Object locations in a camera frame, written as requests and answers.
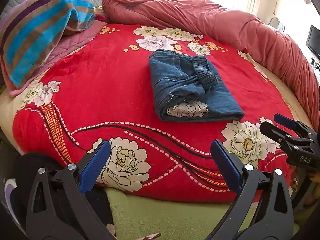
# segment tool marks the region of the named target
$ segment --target beige mattress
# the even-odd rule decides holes
[[[290,108],[293,118],[296,120],[300,120],[301,122],[305,123],[309,127],[312,127],[307,114],[303,110],[302,106],[299,104],[293,92],[273,73],[271,73],[269,70],[262,67],[261,65],[257,64],[256,62],[254,62],[250,57],[250,55],[247,54],[243,56],[246,56],[247,60],[249,60],[252,64],[256,65],[257,67],[260,67],[263,73],[278,88],[284,102]],[[43,75],[44,74],[37,77],[30,84],[30,87],[34,82],[37,83],[42,78]],[[13,137],[12,124],[13,124],[15,113],[21,108],[21,105],[22,105],[21,102],[22,102],[22,99],[25,97],[26,91],[28,91],[28,88],[24,92],[22,92],[20,95],[16,96],[15,98],[9,97],[9,91],[7,89],[4,89],[0,94],[0,127],[4,132],[4,134],[6,135],[6,137],[8,138],[8,140],[20,153],[21,151]]]

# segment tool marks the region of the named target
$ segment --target metal screw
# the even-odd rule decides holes
[[[75,163],[70,163],[69,165],[68,165],[68,170],[74,170],[75,168],[76,168],[76,164]]]
[[[45,172],[45,168],[40,168],[39,170],[38,170],[38,173],[39,174],[42,174],[42,173],[44,173]]]
[[[275,173],[278,174],[278,175],[281,175],[281,174],[282,174],[282,171],[281,171],[281,169],[276,169],[276,170],[275,170]]]
[[[247,171],[252,171],[253,170],[253,166],[251,164],[246,164],[244,166],[244,168],[247,170]]]

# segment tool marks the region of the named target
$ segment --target folded denim garment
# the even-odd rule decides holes
[[[149,57],[156,114],[171,122],[239,120],[244,112],[205,56],[158,49]]]

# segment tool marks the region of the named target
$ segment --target black monitor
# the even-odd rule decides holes
[[[311,25],[306,45],[320,59],[320,30]]]

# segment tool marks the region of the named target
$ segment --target flower center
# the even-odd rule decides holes
[[[249,138],[246,138],[243,142],[243,148],[246,152],[249,152],[253,148],[253,141]]]
[[[122,158],[117,158],[117,164],[120,165],[121,167],[124,167],[125,161]]]

